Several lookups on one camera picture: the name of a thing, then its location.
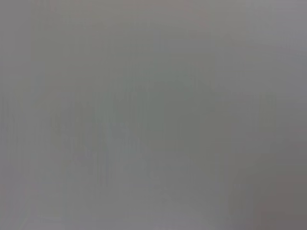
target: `smooth surface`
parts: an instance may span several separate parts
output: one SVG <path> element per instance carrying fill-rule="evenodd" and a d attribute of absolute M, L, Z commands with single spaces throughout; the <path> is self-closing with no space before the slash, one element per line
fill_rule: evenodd
<path fill-rule="evenodd" d="M 306 229 L 306 11 L 2 1 L 0 229 Z"/>

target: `white wall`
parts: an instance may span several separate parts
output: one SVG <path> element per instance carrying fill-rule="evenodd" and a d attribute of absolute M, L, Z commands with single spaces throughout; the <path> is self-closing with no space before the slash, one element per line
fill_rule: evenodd
<path fill-rule="evenodd" d="M 306 227 L 305 7 L 1 2 L 1 229 Z"/>

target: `gray surface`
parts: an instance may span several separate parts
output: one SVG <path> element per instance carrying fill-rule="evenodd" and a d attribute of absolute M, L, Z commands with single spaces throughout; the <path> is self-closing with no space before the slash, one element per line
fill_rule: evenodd
<path fill-rule="evenodd" d="M 2 1 L 0 229 L 306 229 L 306 10 Z"/>

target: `gray wall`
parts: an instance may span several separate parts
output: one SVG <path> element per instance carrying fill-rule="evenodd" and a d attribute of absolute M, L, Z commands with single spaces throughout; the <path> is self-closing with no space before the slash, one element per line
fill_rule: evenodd
<path fill-rule="evenodd" d="M 306 10 L 2 1 L 0 229 L 305 229 Z"/>

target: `blurry background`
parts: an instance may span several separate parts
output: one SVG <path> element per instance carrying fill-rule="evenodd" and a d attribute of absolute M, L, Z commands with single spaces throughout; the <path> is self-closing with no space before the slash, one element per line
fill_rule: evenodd
<path fill-rule="evenodd" d="M 2 1 L 0 229 L 306 228 L 306 11 Z"/>

